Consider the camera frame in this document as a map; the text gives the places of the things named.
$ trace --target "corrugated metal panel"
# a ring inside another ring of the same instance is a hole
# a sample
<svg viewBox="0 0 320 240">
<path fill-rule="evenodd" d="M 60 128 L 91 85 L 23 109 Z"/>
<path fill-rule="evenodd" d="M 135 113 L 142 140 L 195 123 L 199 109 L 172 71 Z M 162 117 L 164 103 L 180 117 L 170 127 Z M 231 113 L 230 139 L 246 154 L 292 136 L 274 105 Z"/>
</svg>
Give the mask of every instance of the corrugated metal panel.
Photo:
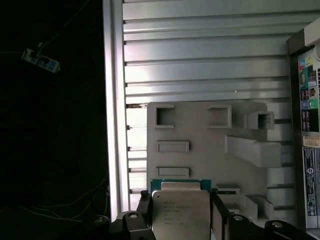
<svg viewBox="0 0 320 240">
<path fill-rule="evenodd" d="M 171 101 L 266 103 L 276 120 L 268 140 L 285 144 L 282 162 L 290 164 L 286 39 L 319 15 L 319 0 L 126 0 L 123 57 L 131 169 L 143 169 L 147 160 L 147 110 L 139 104 Z M 131 188 L 146 186 L 144 171 L 130 173 Z M 286 183 L 280 175 L 273 185 Z M 268 197 L 276 206 L 292 205 L 294 191 L 269 189 Z M 138 200 L 131 194 L 132 209 Z"/>
</svg>

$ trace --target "gray panel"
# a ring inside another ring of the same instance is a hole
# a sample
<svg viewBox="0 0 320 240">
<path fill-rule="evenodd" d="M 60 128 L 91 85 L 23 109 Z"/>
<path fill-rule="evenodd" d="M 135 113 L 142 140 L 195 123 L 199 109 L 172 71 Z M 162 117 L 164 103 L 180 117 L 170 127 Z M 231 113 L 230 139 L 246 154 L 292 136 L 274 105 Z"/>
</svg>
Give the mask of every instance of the gray panel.
<svg viewBox="0 0 320 240">
<path fill-rule="evenodd" d="M 248 195 L 265 195 L 267 191 L 267 171 L 253 164 L 225 154 L 225 135 L 238 135 L 260 142 L 267 140 L 267 131 L 252 131 L 239 127 L 208 128 L 208 109 L 212 105 L 232 106 L 232 126 L 251 111 L 265 111 L 267 106 L 257 102 L 174 102 L 174 128 L 155 129 L 155 107 L 147 106 L 147 179 L 158 177 L 157 168 L 189 168 L 190 179 L 211 179 L 212 187 L 218 184 L 239 184 Z M 157 141 L 190 142 L 189 152 L 158 152 Z M 281 166 L 281 149 L 279 149 Z"/>
<path fill-rule="evenodd" d="M 319 10 L 318 0 L 184 0 L 125 3 L 123 19 L 173 18 Z"/>
<path fill-rule="evenodd" d="M 124 46 L 129 61 L 286 55 L 287 36 L 193 38 L 150 41 Z"/>
<path fill-rule="evenodd" d="M 186 153 L 189 152 L 188 141 L 158 141 L 158 152 L 174 152 L 174 153 Z"/>
<path fill-rule="evenodd" d="M 270 88 L 286 88 L 289 87 L 287 83 L 287 79 L 283 79 L 280 81 L 273 80 L 272 78 L 266 78 L 266 81 L 241 81 L 238 80 L 229 80 L 228 83 L 226 81 L 217 81 L 216 83 L 210 84 L 210 82 L 197 81 L 198 84 L 189 84 L 188 82 L 183 82 L 181 85 L 150 85 L 146 87 L 132 87 L 129 91 L 130 94 L 147 94 L 147 93 L 181 93 L 181 92 L 192 92 L 193 90 L 197 92 L 204 92 L 208 89 L 223 89 L 226 92 L 234 91 L 234 90 L 248 90 L 256 88 L 256 90 L 260 89 L 270 89 Z M 290 102 L 266 102 L 267 111 L 274 113 L 275 120 L 284 120 L 291 119 L 291 106 Z M 146 128 L 147 127 L 147 108 L 128 108 L 126 110 L 126 122 L 128 126 L 136 127 L 136 128 Z"/>
<path fill-rule="evenodd" d="M 127 131 L 128 147 L 147 146 L 147 128 L 134 128 Z"/>
<path fill-rule="evenodd" d="M 140 193 L 130 194 L 130 209 L 136 211 L 140 201 Z"/>
<path fill-rule="evenodd" d="M 266 191 L 266 197 L 274 207 L 294 206 L 295 190 L 293 188 L 272 188 Z"/>
<path fill-rule="evenodd" d="M 268 130 L 268 141 L 291 141 L 292 126 L 290 123 L 275 124 L 273 130 Z"/>
<path fill-rule="evenodd" d="M 187 167 L 157 167 L 158 176 L 172 176 L 189 178 L 189 168 Z"/>
<path fill-rule="evenodd" d="M 126 21 L 123 30 L 125 34 L 150 33 L 150 32 L 175 32 L 191 30 L 217 30 L 217 29 L 238 29 L 274 27 L 280 25 L 283 30 L 292 25 L 303 25 L 314 21 L 319 17 L 318 12 L 289 13 L 289 14 L 260 14 L 220 17 L 188 17 L 170 19 L 145 19 L 139 21 Z"/>
<path fill-rule="evenodd" d="M 127 104 L 145 104 L 150 102 L 186 102 L 186 101 L 218 101 L 218 100 L 258 100 L 280 99 L 290 96 L 289 89 L 229 91 L 229 92 L 199 92 L 180 94 L 155 94 L 147 96 L 128 96 Z"/>
<path fill-rule="evenodd" d="M 266 103 L 266 105 L 267 105 L 268 111 L 273 112 L 275 120 L 291 119 L 291 104 L 289 101 L 268 102 Z"/>
<path fill-rule="evenodd" d="M 295 172 L 292 166 L 268 168 L 266 171 L 268 187 L 277 185 L 293 185 L 295 183 Z"/>
<path fill-rule="evenodd" d="M 153 40 L 153 39 L 184 39 L 184 38 L 208 38 L 226 36 L 257 36 L 257 35 L 292 35 L 303 29 L 306 23 L 294 25 L 268 25 L 256 27 L 228 27 L 210 30 L 189 30 L 189 31 L 155 31 L 142 33 L 127 33 L 125 41 Z"/>
<path fill-rule="evenodd" d="M 127 83 L 196 80 L 284 77 L 288 75 L 287 60 L 248 59 L 204 62 L 181 62 L 172 64 L 127 65 Z"/>
<path fill-rule="evenodd" d="M 129 169 L 147 169 L 147 160 L 129 160 Z"/>
<path fill-rule="evenodd" d="M 128 83 L 125 89 L 127 96 L 150 95 L 150 94 L 180 94 L 180 93 L 201 93 L 210 91 L 212 93 L 245 91 L 245 90 L 270 90 L 270 89 L 289 89 L 288 78 L 286 77 L 264 77 L 251 79 L 217 79 L 217 80 L 195 80 L 157 82 L 154 84 Z"/>
<path fill-rule="evenodd" d="M 294 150 L 291 145 L 282 145 L 282 164 L 294 163 Z"/>
<path fill-rule="evenodd" d="M 146 172 L 129 172 L 130 189 L 147 189 L 147 173 Z"/>
</svg>

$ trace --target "colorful label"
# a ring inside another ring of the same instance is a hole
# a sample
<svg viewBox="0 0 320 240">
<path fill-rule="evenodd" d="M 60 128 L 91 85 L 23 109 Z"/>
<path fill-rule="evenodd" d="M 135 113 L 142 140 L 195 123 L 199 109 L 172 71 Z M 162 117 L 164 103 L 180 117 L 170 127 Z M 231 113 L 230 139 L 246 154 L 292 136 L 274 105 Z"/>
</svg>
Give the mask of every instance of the colorful label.
<svg viewBox="0 0 320 240">
<path fill-rule="evenodd" d="M 301 129 L 319 132 L 319 83 L 320 68 L 315 69 L 311 56 L 299 61 Z"/>
<path fill-rule="evenodd" d="M 320 61 L 314 50 L 298 57 L 305 212 L 318 215 L 320 209 Z"/>
<path fill-rule="evenodd" d="M 315 149 L 312 147 L 303 148 L 304 161 L 304 181 L 306 193 L 306 210 L 308 216 L 317 215 L 316 199 L 316 167 L 315 167 Z"/>
</svg>

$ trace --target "label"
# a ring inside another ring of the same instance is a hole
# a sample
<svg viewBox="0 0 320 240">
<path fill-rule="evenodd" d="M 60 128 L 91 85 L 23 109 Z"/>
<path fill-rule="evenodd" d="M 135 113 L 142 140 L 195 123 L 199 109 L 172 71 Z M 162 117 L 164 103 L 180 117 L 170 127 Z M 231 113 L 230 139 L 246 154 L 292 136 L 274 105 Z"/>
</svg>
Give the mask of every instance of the label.
<svg viewBox="0 0 320 240">
<path fill-rule="evenodd" d="M 315 152 L 312 147 L 303 147 L 304 187 L 308 216 L 317 215 Z"/>
<path fill-rule="evenodd" d="M 320 137 L 319 136 L 303 136 L 303 146 L 320 148 Z"/>
<path fill-rule="evenodd" d="M 313 64 L 313 59 L 310 56 L 299 61 L 301 130 L 318 133 L 320 130 L 320 84 L 318 83 L 320 69 L 316 69 L 317 67 Z"/>
</svg>

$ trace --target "black plastic part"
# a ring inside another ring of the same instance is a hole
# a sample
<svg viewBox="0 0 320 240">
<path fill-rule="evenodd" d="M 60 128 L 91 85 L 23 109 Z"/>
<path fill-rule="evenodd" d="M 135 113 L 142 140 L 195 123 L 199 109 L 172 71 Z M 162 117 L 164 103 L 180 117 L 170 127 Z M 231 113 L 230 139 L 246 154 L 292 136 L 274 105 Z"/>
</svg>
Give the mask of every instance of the black plastic part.
<svg viewBox="0 0 320 240">
<path fill-rule="evenodd" d="M 306 231 L 306 207 L 304 192 L 304 169 L 302 149 L 302 128 L 300 109 L 300 84 L 298 56 L 312 49 L 314 46 L 305 46 L 305 31 L 302 29 L 287 41 L 287 52 L 289 55 L 289 74 L 291 88 L 291 112 L 293 132 L 293 156 L 295 174 L 295 212 L 297 227 Z"/>
<path fill-rule="evenodd" d="M 143 219 L 145 220 L 148 227 L 152 225 L 152 198 L 148 190 L 141 191 L 141 198 L 139 205 L 136 209 L 139 212 Z"/>
<path fill-rule="evenodd" d="M 315 240 L 314 237 L 310 236 L 305 231 L 302 231 L 285 221 L 268 221 L 265 223 L 264 229 L 267 237 L 269 237 L 268 239 L 275 239 L 276 236 L 285 236 L 279 239 Z"/>
<path fill-rule="evenodd" d="M 156 240 L 154 233 L 148 228 L 142 214 L 132 211 L 124 215 L 123 226 L 127 229 L 130 240 Z"/>
</svg>

